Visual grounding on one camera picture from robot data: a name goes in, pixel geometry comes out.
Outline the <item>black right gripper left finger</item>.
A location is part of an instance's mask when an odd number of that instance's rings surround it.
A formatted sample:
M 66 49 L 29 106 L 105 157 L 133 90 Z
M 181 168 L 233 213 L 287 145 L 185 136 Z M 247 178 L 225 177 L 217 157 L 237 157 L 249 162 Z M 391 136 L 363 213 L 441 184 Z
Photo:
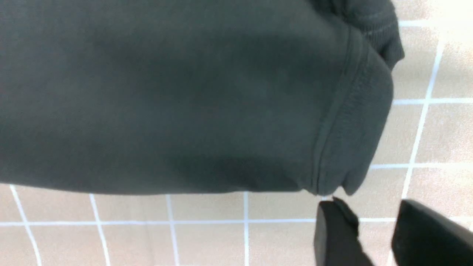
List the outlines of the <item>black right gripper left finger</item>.
M 318 204 L 314 234 L 317 266 L 373 266 L 359 240 L 359 218 L 348 204 L 333 197 Z

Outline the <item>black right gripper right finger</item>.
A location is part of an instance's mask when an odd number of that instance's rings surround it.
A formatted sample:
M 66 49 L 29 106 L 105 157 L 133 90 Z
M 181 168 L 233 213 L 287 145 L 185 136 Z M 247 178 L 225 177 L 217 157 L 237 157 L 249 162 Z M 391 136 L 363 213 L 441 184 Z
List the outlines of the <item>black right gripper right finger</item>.
M 473 234 L 420 202 L 404 199 L 392 253 L 399 266 L 471 266 Z

